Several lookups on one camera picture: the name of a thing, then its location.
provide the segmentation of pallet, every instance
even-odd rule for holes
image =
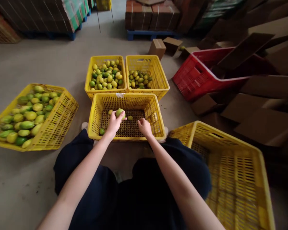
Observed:
[[[21,31],[29,39],[35,39],[39,34],[46,34],[50,40],[54,40],[58,35],[67,35],[70,40],[74,41],[76,39],[76,32],[82,29],[82,23],[76,29],[75,32],[58,33],[58,32],[41,32],[41,31]]]
[[[87,17],[91,16],[91,14],[92,14],[92,10],[90,9],[90,11],[87,13],[86,17],[84,17],[83,22],[86,22],[87,21]]]
[[[180,34],[174,31],[147,31],[147,30],[127,30],[128,41],[133,41],[134,35],[150,35],[150,40],[156,39],[157,36],[172,36],[175,39],[180,38]]]

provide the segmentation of concrete floor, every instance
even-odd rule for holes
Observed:
[[[29,83],[65,87],[80,107],[62,146],[88,121],[91,101],[84,91],[87,67],[91,56],[147,54],[149,39],[127,41],[124,29],[125,3],[113,2],[111,12],[88,17],[88,24],[77,32],[76,40],[24,39],[16,45],[0,44],[0,113]],[[183,45],[195,46],[196,41],[182,39]],[[197,120],[171,78],[181,65],[179,59],[164,56],[162,61],[170,91],[159,102],[164,125],[169,130]],[[145,154],[143,143],[112,143],[102,164],[120,171],[122,179],[131,177],[136,160]],[[53,165],[60,150],[20,153],[0,148],[0,230],[34,229],[56,200]],[[272,194],[272,201],[284,199]],[[276,213],[283,213],[277,205]],[[279,226],[285,219],[277,219]]]

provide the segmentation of white sticker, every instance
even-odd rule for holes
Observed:
[[[116,96],[117,96],[117,97],[120,97],[120,98],[124,98],[124,94],[125,94],[125,93],[116,93]]]

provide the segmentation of shoe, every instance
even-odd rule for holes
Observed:
[[[163,140],[158,140],[158,142],[159,143],[164,143],[165,142],[165,140],[166,140],[166,138],[167,138],[167,136],[168,136],[168,134],[169,134],[169,128],[168,127],[164,127],[164,130],[165,130],[165,139],[163,139]]]
[[[81,130],[86,129],[86,131],[87,131],[88,126],[89,126],[89,123],[83,122],[81,125]]]

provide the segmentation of crate handle hole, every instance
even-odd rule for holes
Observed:
[[[213,136],[213,137],[216,137],[216,138],[219,138],[219,139],[224,138],[224,137],[222,137],[222,136],[220,136],[220,135],[218,135],[216,133],[210,133],[210,136]]]

